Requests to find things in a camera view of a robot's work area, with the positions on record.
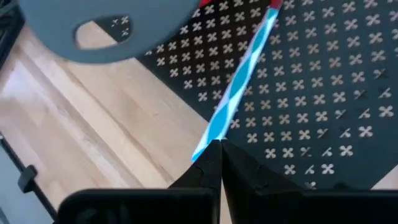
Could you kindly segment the black mesh metal rack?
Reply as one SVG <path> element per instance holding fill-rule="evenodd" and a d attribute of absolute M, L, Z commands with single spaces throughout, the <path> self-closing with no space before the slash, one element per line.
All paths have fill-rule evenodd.
<path fill-rule="evenodd" d="M 138 60 L 210 119 L 267 0 L 214 0 Z M 307 189 L 398 189 L 398 0 L 284 0 L 227 139 Z"/>

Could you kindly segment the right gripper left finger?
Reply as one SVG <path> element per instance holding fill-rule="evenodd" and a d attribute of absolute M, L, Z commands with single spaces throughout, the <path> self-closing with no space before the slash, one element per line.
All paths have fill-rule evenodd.
<path fill-rule="evenodd" d="M 86 189 L 69 195 L 57 224 L 219 224 L 221 141 L 166 189 Z"/>

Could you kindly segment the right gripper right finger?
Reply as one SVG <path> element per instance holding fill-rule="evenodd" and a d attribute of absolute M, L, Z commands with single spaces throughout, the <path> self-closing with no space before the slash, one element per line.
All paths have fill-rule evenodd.
<path fill-rule="evenodd" d="M 305 188 L 221 141 L 233 224 L 398 224 L 398 190 Z"/>

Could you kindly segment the red collapsible bowl grey rim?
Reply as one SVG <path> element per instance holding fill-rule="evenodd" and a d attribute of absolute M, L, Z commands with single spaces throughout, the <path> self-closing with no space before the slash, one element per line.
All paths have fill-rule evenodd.
<path fill-rule="evenodd" d="M 28 26 L 53 53 L 79 63 L 111 63 L 143 54 L 189 20 L 204 0 L 17 0 Z M 111 16 L 128 16 L 131 36 L 117 45 L 82 49 L 79 27 Z"/>

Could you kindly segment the knife with teal white handle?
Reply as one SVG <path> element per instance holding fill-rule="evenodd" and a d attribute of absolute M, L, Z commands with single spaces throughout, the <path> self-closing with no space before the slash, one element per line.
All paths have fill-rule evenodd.
<path fill-rule="evenodd" d="M 280 6 L 269 6 L 257 26 L 242 60 L 240 61 L 233 78 L 225 89 L 221 100 L 213 113 L 197 147 L 195 148 L 191 161 L 195 162 L 207 146 L 213 140 L 222 140 L 228 132 L 231 120 L 240 104 L 244 91 L 251 79 L 252 73 L 257 65 L 260 54 L 266 44 L 269 34 L 279 15 Z"/>

